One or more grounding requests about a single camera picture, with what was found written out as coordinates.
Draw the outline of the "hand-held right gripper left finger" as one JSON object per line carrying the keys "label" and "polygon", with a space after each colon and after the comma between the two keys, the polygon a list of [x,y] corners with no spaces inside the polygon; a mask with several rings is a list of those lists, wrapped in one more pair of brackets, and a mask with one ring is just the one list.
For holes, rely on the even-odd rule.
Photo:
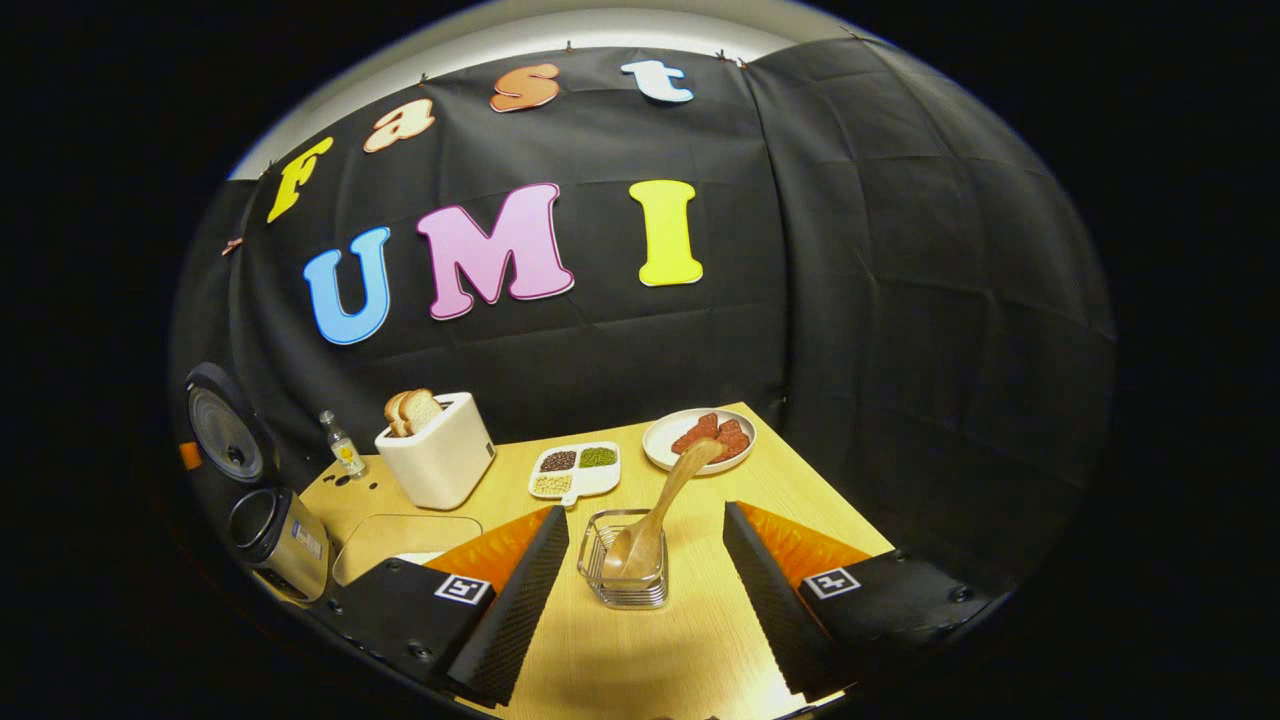
{"label": "hand-held right gripper left finger", "polygon": [[383,559],[332,589],[330,629],[420,687],[508,705],[567,548],[547,506],[429,565]]}

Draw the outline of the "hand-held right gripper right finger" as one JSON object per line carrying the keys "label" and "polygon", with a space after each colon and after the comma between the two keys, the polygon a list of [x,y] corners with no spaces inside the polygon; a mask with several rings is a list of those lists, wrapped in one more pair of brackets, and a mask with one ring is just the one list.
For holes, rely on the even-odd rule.
{"label": "hand-held right gripper right finger", "polygon": [[726,503],[722,537],[786,687],[806,700],[893,680],[991,603],[914,553],[870,556],[741,501]]}

